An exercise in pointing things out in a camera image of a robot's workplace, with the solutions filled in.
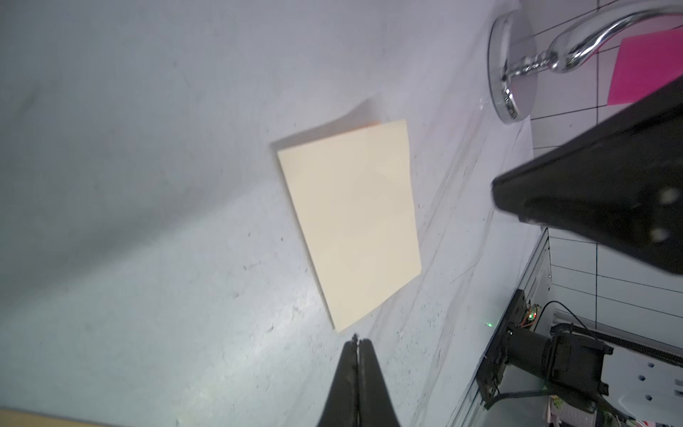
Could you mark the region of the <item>pink plastic wine glass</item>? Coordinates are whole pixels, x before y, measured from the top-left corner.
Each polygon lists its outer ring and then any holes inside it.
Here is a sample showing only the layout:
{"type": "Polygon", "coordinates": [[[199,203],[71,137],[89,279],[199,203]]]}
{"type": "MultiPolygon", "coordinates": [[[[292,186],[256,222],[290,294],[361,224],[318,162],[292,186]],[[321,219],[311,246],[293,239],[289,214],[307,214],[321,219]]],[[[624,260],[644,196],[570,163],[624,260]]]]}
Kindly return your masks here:
{"type": "Polygon", "coordinates": [[[621,43],[608,105],[631,104],[682,76],[682,28],[627,37],[621,43]]]}

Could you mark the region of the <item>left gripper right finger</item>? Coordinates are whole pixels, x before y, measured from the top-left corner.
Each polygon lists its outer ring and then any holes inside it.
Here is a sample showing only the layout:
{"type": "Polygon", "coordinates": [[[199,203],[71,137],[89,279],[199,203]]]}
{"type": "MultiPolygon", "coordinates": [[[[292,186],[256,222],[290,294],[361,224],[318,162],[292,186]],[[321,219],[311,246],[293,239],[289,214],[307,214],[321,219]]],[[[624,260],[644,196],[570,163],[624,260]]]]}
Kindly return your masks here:
{"type": "Polygon", "coordinates": [[[375,347],[368,339],[359,342],[359,426],[399,427],[375,347]]]}

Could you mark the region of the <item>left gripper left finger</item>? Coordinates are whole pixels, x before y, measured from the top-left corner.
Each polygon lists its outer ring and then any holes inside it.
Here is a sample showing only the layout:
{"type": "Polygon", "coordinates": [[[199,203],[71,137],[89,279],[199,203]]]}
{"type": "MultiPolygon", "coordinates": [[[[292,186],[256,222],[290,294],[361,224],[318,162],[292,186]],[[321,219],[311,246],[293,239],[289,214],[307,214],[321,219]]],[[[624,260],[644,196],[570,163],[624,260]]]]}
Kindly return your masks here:
{"type": "Polygon", "coordinates": [[[359,425],[359,338],[356,334],[343,345],[334,378],[318,426],[359,425]]]}

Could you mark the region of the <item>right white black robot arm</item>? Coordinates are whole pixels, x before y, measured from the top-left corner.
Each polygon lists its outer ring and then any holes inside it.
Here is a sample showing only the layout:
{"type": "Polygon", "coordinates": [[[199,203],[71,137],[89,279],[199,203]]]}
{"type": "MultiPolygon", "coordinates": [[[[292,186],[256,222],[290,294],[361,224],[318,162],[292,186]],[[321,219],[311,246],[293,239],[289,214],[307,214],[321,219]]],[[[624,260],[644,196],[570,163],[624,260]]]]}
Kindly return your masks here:
{"type": "MultiPolygon", "coordinates": [[[[492,183],[497,208],[576,233],[665,272],[682,272],[682,83],[674,80],[558,149],[492,183]]],[[[517,291],[476,380],[486,407],[503,400],[509,365],[585,412],[610,410],[602,379],[613,348],[596,336],[551,338],[521,326],[517,291]]]]}

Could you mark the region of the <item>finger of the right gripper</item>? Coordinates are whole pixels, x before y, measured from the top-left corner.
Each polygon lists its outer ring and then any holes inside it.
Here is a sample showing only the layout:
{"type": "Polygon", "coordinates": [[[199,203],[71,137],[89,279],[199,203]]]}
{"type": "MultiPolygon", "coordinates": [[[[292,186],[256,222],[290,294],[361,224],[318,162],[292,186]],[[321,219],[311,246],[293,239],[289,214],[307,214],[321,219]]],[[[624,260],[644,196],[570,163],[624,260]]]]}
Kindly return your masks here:
{"type": "Polygon", "coordinates": [[[682,272],[682,81],[492,182],[497,208],[682,272]]]}

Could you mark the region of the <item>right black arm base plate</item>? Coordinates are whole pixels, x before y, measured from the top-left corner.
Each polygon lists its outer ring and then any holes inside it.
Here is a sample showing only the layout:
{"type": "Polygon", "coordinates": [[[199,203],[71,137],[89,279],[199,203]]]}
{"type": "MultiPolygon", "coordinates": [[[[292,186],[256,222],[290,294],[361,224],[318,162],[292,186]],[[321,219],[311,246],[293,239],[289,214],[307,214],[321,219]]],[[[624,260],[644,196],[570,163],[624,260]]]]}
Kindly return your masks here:
{"type": "Polygon", "coordinates": [[[540,396],[539,391],[499,391],[508,365],[516,366],[538,378],[544,376],[542,360],[548,339],[521,327],[522,320],[528,317],[527,312],[526,295],[522,289],[517,289],[494,331],[475,375],[480,397],[487,410],[500,400],[540,396]]]}

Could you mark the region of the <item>tan kraft envelope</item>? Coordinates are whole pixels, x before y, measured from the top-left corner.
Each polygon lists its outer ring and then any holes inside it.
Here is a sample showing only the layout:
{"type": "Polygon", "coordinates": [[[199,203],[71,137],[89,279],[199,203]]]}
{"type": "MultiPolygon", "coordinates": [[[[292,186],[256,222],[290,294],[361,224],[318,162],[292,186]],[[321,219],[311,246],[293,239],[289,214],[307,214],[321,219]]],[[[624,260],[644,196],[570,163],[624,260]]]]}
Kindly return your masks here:
{"type": "Polygon", "coordinates": [[[45,416],[10,409],[0,410],[1,427],[104,427],[61,417],[45,416]]]}

